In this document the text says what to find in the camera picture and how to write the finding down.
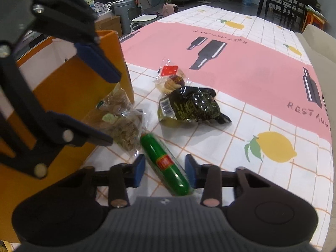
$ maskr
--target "beige sofa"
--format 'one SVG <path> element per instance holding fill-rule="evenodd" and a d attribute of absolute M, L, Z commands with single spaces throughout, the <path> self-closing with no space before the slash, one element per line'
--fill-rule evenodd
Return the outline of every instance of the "beige sofa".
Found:
<path fill-rule="evenodd" d="M 313 25 L 307 25 L 303 34 L 296 33 L 317 74 L 325 99 L 333 141 L 334 171 L 336 168 L 336 39 Z M 330 226 L 322 252 L 336 247 L 336 185 Z"/>

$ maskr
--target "bread in plastic bag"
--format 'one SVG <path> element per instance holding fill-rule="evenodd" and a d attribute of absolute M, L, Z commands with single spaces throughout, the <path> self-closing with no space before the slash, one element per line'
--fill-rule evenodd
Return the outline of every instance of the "bread in plastic bag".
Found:
<path fill-rule="evenodd" d="M 130 156 L 138 154 L 144 114 L 142 110 L 132 108 L 132 103 L 119 83 L 88 113 L 83 122 L 110 135 L 114 143 Z"/>
<path fill-rule="evenodd" d="M 191 81 L 186 77 L 183 71 L 168 59 L 164 59 L 159 74 L 155 81 L 155 87 L 163 94 L 170 94 L 172 91 L 186 85 Z"/>
<path fill-rule="evenodd" d="M 210 88 L 183 86 L 160 99 L 159 121 L 164 119 L 196 123 L 215 120 L 219 124 L 231 123 L 231 119 L 220 112 L 214 100 L 216 92 Z"/>

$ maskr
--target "tablecloth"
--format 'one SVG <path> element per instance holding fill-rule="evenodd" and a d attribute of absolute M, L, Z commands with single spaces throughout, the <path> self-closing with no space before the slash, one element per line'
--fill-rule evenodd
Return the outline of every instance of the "tablecloth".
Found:
<path fill-rule="evenodd" d="M 187 50 L 198 37 L 206 40 Z M 225 43 L 224 48 L 198 70 L 190 69 L 210 41 Z M 244 166 L 305 199 L 319 217 L 311 244 L 321 250 L 333 196 L 330 124 L 316 74 L 296 35 L 255 16 L 202 5 L 141 28 L 122 43 L 122 50 L 134 107 L 145 111 L 146 129 L 166 143 L 181 165 L 192 154 L 200 164 L 227 171 Z M 161 125 L 157 108 L 162 96 L 154 80 L 164 58 L 179 65 L 191 86 L 214 88 L 221 112 L 232 123 Z M 270 146 L 262 138 L 277 143 Z M 96 148 L 85 166 L 108 170 L 133 160 L 114 144 Z M 97 201 L 107 205 L 107 194 L 107 188 L 100 188 Z M 201 194 L 196 190 L 194 196 L 199 200 Z M 129 188 L 128 195 L 131 203 L 137 196 L 170 196 L 150 166 L 140 187 Z M 232 188 L 223 188 L 223 205 L 233 200 Z"/>

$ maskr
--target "grid pattern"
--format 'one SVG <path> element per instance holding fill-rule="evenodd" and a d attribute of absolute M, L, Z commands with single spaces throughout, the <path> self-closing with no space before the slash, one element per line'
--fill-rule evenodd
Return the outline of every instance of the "grid pattern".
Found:
<path fill-rule="evenodd" d="M 244 28 L 237 29 L 229 27 L 225 23 L 221 23 L 221 19 L 242 24 Z M 158 20 L 158 22 L 178 22 L 220 31 L 238 37 L 241 36 L 311 65 L 306 52 L 293 31 L 256 16 L 248 16 L 220 8 L 213 8 L 208 5 L 201 5 L 167 16 Z M 295 48 L 301 55 L 294 53 L 284 46 L 284 44 Z"/>
<path fill-rule="evenodd" d="M 132 64 L 128 64 L 128 68 L 135 92 L 134 107 L 143 109 L 146 129 L 166 143 L 181 166 L 184 166 L 185 155 L 192 154 L 200 164 L 215 164 L 227 171 L 244 166 L 288 189 L 315 207 L 319 224 L 311 244 L 319 250 L 322 248 L 330 221 L 334 179 L 332 150 L 328 141 L 219 91 L 216 91 L 215 99 L 221 112 L 231 118 L 229 126 L 199 124 L 182 125 L 177 129 L 162 126 L 157 118 L 157 107 L 162 97 L 154 85 L 157 72 Z M 191 85 L 206 87 L 197 83 Z M 287 137 L 297 156 L 289 162 L 277 163 L 266 156 L 261 162 L 250 155 L 249 163 L 244 146 L 253 135 L 265 131 L 275 131 Z M 85 166 L 106 170 L 115 164 L 133 161 L 134 158 L 114 144 L 97 147 Z M 171 196 L 150 166 L 146 166 L 140 187 L 129 188 L 127 192 L 131 203 L 137 196 Z M 234 200 L 233 189 L 223 188 L 222 193 L 223 205 L 229 205 Z M 107 205 L 107 195 L 107 188 L 100 188 L 97 201 Z M 202 190 L 196 190 L 194 196 L 200 201 Z"/>

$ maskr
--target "white stool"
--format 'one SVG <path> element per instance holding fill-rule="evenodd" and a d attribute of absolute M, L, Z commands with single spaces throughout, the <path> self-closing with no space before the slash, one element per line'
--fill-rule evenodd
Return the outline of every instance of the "white stool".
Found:
<path fill-rule="evenodd" d="M 141 15 L 132 20 L 131 23 L 131 32 L 134 32 L 134 28 L 138 25 L 145 26 L 151 23 L 157 18 L 157 15 Z"/>

